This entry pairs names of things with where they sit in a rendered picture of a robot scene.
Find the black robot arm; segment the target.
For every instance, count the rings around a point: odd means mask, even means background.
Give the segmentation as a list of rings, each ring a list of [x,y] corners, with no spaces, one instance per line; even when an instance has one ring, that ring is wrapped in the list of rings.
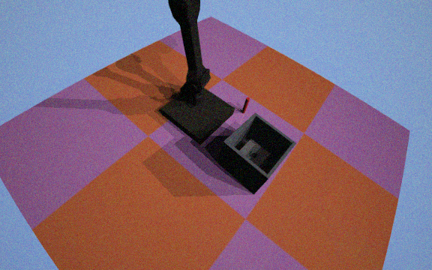
[[[200,0],[168,0],[168,2],[174,20],[181,27],[181,37],[188,65],[186,83],[180,88],[181,93],[184,94],[181,99],[190,108],[193,108],[204,101],[201,92],[211,79],[210,70],[203,66],[200,51],[197,25]]]

